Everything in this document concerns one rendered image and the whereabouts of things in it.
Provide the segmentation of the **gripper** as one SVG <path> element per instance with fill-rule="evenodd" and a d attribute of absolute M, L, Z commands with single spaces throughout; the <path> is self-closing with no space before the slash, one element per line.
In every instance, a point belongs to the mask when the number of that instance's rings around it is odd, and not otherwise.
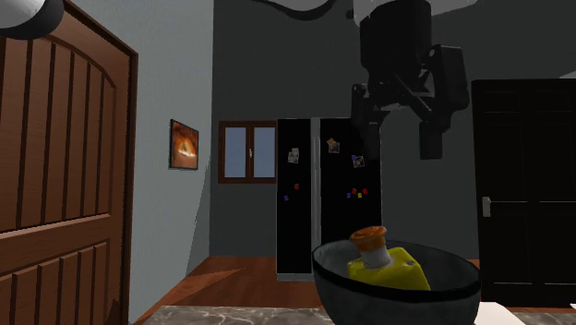
<path fill-rule="evenodd" d="M 376 6 L 360 22 L 360 43 L 368 82 L 367 87 L 352 86 L 351 119 L 363 155 L 380 158 L 380 127 L 388 113 L 376 101 L 410 107 L 420 118 L 420 158 L 441 159 L 443 134 L 450 129 L 452 115 L 468 107 L 470 95 L 462 49 L 431 47 L 430 3 L 389 0 Z"/>

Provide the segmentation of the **black fridge with magnets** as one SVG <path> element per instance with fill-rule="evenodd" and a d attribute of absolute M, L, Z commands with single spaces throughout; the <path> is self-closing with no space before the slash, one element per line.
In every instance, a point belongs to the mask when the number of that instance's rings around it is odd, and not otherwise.
<path fill-rule="evenodd" d="M 311 281 L 311 252 L 381 224 L 380 160 L 370 160 L 349 118 L 277 124 L 276 272 Z"/>

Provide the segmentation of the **black door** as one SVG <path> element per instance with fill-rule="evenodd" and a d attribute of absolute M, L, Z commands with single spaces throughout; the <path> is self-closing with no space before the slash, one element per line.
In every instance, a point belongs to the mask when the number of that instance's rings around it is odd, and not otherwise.
<path fill-rule="evenodd" d="M 576 303 L 576 79 L 472 83 L 482 298 Z"/>

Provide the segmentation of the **yellow bottle with orange cap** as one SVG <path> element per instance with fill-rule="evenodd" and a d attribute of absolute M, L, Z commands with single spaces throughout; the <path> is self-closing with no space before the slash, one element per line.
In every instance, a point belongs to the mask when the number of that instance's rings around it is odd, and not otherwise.
<path fill-rule="evenodd" d="M 349 240 L 361 257 L 347 263 L 352 280 L 401 290 L 430 291 L 421 265 L 403 248 L 387 247 L 383 225 L 355 231 Z"/>

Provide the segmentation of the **brown framed window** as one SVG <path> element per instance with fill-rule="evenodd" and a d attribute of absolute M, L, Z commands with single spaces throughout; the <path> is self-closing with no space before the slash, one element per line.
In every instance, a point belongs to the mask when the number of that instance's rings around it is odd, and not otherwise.
<path fill-rule="evenodd" d="M 218 183 L 274 184 L 277 179 L 277 122 L 218 122 Z"/>

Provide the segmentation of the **black bowl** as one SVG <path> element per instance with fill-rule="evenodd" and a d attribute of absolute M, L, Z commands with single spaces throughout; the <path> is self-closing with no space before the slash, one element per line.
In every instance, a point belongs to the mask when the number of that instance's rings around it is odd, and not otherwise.
<path fill-rule="evenodd" d="M 347 263 L 360 257 L 348 240 L 329 242 L 311 253 L 318 295 L 335 325 L 474 325 L 481 273 L 455 254 L 434 247 L 390 240 L 422 266 L 431 287 L 410 291 L 350 279 Z"/>

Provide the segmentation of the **brown wooden door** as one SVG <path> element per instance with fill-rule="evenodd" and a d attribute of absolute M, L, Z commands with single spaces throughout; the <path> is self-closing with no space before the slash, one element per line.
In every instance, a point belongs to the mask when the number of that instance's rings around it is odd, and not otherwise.
<path fill-rule="evenodd" d="M 138 56 L 62 2 L 0 36 L 0 325 L 128 325 Z"/>

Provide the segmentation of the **orange wall picture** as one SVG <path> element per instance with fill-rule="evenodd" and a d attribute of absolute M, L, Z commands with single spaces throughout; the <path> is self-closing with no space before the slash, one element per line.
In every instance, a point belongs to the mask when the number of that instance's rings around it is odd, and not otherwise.
<path fill-rule="evenodd" d="M 174 119 L 170 121 L 170 160 L 172 169 L 198 169 L 198 131 Z"/>

